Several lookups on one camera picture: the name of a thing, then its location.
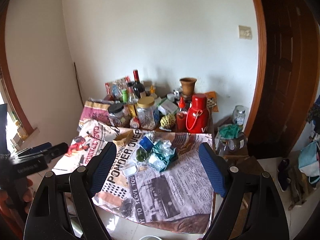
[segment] blue gripper pad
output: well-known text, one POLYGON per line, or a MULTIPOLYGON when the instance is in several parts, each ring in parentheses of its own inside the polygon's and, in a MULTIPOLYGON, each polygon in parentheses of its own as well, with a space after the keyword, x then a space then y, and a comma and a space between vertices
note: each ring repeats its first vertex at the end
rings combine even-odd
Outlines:
POLYGON ((215 155, 208 143, 199 146, 199 158, 215 193, 225 197, 228 192, 228 165, 222 157, 215 155))
POLYGON ((90 176, 90 184, 91 187, 89 188, 89 193, 91 197, 101 191, 107 176, 112 168, 113 162, 116 159, 117 148, 113 142, 108 142, 106 146, 102 149, 101 153, 97 156, 92 157, 91 161, 96 161, 100 159, 99 163, 97 164, 97 168, 91 172, 88 172, 87 175, 90 176))

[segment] brown plant pot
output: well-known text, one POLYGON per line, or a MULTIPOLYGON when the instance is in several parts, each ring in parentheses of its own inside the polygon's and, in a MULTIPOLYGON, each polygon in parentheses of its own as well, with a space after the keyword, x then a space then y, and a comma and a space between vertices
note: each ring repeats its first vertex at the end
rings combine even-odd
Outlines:
POLYGON ((181 78, 181 86, 182 86, 182 93, 186 96, 191 96, 195 93, 195 84, 197 79, 196 78, 181 78))

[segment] white bowl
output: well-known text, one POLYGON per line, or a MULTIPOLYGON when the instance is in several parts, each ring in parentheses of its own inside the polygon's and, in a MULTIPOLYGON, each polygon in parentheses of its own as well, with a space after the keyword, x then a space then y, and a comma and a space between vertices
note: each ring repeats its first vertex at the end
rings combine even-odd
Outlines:
POLYGON ((162 240, 162 239, 157 236, 144 236, 144 237, 141 237, 139 240, 162 240))

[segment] red thermos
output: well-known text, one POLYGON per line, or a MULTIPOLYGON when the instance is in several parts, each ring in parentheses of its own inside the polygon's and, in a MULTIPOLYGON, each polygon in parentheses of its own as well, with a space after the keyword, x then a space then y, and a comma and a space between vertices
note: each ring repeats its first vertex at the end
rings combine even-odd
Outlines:
POLYGON ((207 130, 209 111, 205 94, 194 94, 188 110, 187 130, 189 133, 204 133, 207 130))

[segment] table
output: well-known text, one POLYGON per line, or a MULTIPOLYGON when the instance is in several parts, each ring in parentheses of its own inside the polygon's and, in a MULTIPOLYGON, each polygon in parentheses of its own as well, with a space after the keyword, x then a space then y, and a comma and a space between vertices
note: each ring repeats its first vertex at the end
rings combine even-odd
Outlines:
MULTIPOLYGON (((128 130, 88 120, 69 151, 52 170, 62 174, 86 165, 99 154, 106 141, 128 130)), ((113 214, 150 227, 180 233, 204 233, 214 212, 215 194, 197 149, 202 142, 212 146, 212 135, 156 132, 159 139, 172 142, 179 159, 162 173, 142 164, 138 173, 125 177, 121 167, 135 157, 138 143, 145 133, 136 129, 128 145, 117 147, 116 161, 93 202, 113 214)))

